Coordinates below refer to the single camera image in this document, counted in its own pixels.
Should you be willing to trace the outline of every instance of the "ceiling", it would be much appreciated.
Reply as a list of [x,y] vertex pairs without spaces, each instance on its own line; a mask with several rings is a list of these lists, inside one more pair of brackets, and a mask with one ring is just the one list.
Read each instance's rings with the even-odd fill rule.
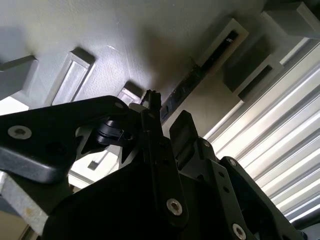
[[31,108],[43,106],[76,47],[96,59],[78,99],[116,96],[131,81],[161,92],[165,100],[226,16],[250,32],[244,50],[263,37],[264,47],[281,58],[296,44],[300,37],[279,37],[268,28],[260,16],[264,5],[263,0],[3,0],[0,64],[28,55],[39,60],[33,78],[14,96]]

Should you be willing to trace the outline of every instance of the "gray metal surface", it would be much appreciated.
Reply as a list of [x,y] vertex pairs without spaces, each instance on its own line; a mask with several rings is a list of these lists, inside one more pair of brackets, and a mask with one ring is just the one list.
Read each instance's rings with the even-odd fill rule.
[[223,17],[250,32],[248,45],[265,36],[281,58],[299,41],[275,32],[260,12],[264,0],[3,0],[0,62],[33,54],[34,79],[14,95],[31,108],[44,105],[68,52],[81,47],[96,58],[79,99],[116,96],[127,81],[166,99],[214,40]]
[[243,56],[241,62],[227,71],[226,86],[242,101],[249,100],[250,95],[258,92],[257,88],[263,89],[279,72],[283,65],[276,61],[271,54],[253,48]]
[[319,56],[310,41],[206,136],[217,157],[237,159],[290,221],[320,206]]
[[0,194],[41,235],[49,213],[72,191],[67,179],[49,185],[0,171]]
[[279,4],[263,15],[289,35],[320,39],[320,21],[302,1]]
[[27,79],[34,77],[37,65],[38,61],[33,56],[0,65],[0,100],[22,90]]

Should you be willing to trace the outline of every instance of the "black mechanism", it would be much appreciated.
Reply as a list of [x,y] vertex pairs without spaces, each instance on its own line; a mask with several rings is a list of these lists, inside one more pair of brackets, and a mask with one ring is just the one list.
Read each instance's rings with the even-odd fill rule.
[[188,112],[164,137],[160,98],[148,91],[141,112],[105,96],[0,117],[0,169],[44,185],[122,147],[120,169],[62,200],[41,239],[304,239],[237,161],[216,158]]

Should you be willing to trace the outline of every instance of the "black metal bracket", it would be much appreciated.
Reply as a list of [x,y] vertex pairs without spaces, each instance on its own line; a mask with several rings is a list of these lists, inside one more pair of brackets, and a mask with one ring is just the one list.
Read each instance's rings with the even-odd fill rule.
[[134,139],[135,118],[127,121],[133,115],[120,99],[103,96],[1,116],[0,169],[39,183],[61,181],[77,159],[108,146],[96,141],[96,128],[109,118],[125,119],[123,134],[109,144]]
[[234,159],[216,158],[188,112],[164,137],[160,95],[146,97],[141,112],[106,96],[0,117],[0,169],[39,183],[122,147],[118,171],[49,213],[44,240],[101,238],[106,228],[119,239],[303,239]]

